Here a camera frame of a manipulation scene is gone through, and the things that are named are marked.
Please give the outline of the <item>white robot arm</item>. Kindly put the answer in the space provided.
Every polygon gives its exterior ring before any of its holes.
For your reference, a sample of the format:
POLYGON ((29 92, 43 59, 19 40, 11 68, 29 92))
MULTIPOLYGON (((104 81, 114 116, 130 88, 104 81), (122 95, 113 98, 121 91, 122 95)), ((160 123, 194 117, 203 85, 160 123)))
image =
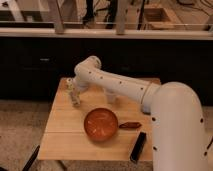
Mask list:
POLYGON ((105 72, 96 56, 77 64, 74 72, 79 89, 100 85, 138 102, 151 115, 154 171, 209 171, 203 110, 191 87, 105 72))

